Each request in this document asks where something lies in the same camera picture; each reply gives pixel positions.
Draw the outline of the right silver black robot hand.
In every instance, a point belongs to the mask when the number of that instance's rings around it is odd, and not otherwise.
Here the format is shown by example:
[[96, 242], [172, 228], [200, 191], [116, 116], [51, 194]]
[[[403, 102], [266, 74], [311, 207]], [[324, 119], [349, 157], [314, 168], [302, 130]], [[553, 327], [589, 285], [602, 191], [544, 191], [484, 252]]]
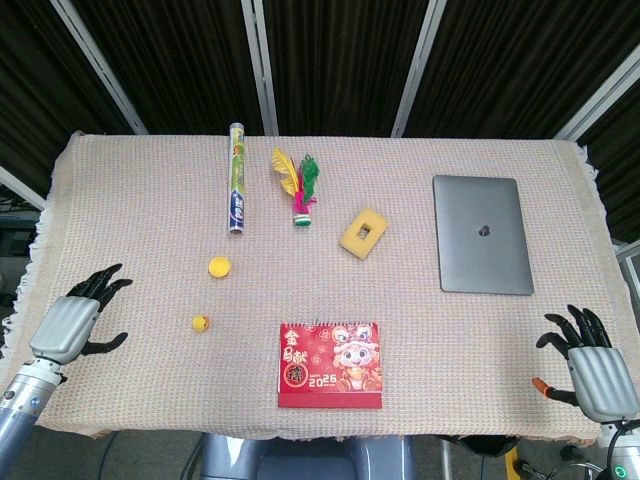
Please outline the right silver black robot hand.
[[532, 379], [532, 385], [545, 398], [577, 407], [596, 423], [635, 420], [639, 415], [639, 396], [622, 354], [613, 347], [602, 320], [588, 308], [569, 304], [567, 310], [572, 320], [557, 313], [544, 315], [560, 331], [544, 333], [536, 347], [551, 345], [561, 354], [572, 388], [561, 390], [539, 377]]

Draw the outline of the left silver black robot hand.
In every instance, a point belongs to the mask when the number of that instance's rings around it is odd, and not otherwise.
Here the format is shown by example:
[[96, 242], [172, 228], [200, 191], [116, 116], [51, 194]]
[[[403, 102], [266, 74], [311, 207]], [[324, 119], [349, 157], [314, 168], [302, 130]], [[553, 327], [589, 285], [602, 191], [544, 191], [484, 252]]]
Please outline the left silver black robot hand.
[[94, 272], [55, 300], [30, 341], [35, 358], [68, 365], [78, 356], [109, 353], [127, 340], [127, 332], [107, 342], [90, 340], [105, 307], [119, 290], [133, 283], [126, 278], [112, 280], [121, 268], [122, 264], [116, 263]]

